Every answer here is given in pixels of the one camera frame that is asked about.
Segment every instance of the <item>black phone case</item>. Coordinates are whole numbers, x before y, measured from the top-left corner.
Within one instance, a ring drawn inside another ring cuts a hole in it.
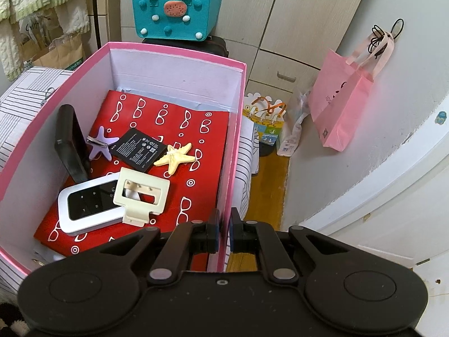
[[[72,105],[59,108],[54,147],[75,183],[89,180],[89,152]]]

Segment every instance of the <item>pink box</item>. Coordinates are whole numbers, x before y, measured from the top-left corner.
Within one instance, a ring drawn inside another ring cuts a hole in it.
[[[67,172],[54,150],[56,115],[71,104],[87,136],[108,90],[131,90],[210,104],[230,112],[217,208],[223,227],[209,271],[222,271],[239,150],[246,65],[181,48],[109,42],[82,64],[30,123],[0,173],[0,260],[23,279],[33,262],[33,234]]]

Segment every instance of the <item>purple starfish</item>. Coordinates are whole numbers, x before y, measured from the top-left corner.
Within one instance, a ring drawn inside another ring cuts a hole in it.
[[[106,157],[108,161],[112,161],[111,153],[109,152],[108,146],[112,143],[118,141],[119,137],[114,138],[106,138],[105,137],[105,128],[100,126],[98,128],[98,135],[95,138],[88,137],[88,144],[92,146],[92,151],[89,155],[89,160],[93,160],[95,156],[101,152]]]

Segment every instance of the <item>drawer handle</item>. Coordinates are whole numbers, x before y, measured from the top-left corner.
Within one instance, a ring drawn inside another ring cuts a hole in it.
[[[285,76],[283,74],[280,74],[279,71],[278,71],[278,78],[280,78],[281,80],[288,81],[288,82],[295,82],[296,81],[296,77],[295,78],[291,78],[291,77]]]

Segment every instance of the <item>starfish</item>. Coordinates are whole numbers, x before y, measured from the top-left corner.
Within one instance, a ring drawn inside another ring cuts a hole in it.
[[[98,128],[98,135],[94,139],[100,143],[104,143],[105,146],[101,146],[101,145],[98,145],[93,142],[88,142],[88,144],[90,144],[92,146],[92,150],[89,155],[89,160],[93,160],[95,158],[95,156],[99,152],[101,152],[106,157],[106,159],[110,162],[112,160],[112,156],[111,156],[111,153],[109,152],[108,146],[111,145],[112,143],[115,143],[120,138],[119,137],[106,138],[105,137],[105,128],[103,126],[101,126]]]
[[[155,166],[163,166],[168,164],[168,174],[171,176],[175,173],[176,169],[181,163],[195,162],[194,156],[187,156],[187,152],[192,148],[192,143],[187,143],[184,147],[179,149],[174,148],[172,145],[167,146],[167,154],[160,160],[154,162]]]

